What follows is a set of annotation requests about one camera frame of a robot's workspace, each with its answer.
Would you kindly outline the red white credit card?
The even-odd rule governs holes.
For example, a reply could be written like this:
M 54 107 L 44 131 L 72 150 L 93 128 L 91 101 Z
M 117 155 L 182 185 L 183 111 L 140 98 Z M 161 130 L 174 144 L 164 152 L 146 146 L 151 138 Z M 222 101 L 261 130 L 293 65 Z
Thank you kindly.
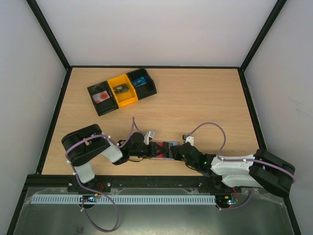
M 102 91 L 92 96 L 93 101 L 99 104 L 110 98 L 110 94 L 107 91 Z

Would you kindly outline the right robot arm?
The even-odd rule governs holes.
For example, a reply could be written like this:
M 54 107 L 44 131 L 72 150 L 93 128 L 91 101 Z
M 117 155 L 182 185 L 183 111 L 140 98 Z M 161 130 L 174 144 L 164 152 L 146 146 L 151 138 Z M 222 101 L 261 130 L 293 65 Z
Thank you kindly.
M 288 197 L 294 183 L 295 167 L 264 149 L 241 157 L 203 154 L 186 142 L 170 148 L 173 159 L 206 177 L 213 177 L 213 186 L 223 192 L 227 188 L 263 188 L 278 197 Z

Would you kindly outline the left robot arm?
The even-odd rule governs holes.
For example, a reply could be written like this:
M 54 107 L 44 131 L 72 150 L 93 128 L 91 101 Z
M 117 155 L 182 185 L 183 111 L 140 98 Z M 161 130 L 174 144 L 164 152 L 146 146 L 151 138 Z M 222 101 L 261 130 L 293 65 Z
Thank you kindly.
M 154 131 L 142 134 L 139 131 L 134 132 L 135 127 L 133 124 L 127 139 L 119 142 L 114 142 L 110 136 L 105 135 L 97 124 L 79 129 L 62 138 L 61 143 L 66 151 L 67 162 L 82 184 L 95 178 L 91 160 L 98 155 L 104 156 L 114 165 L 120 165 L 127 162 L 130 157 L 148 159 L 166 152 L 163 146 L 152 141 Z

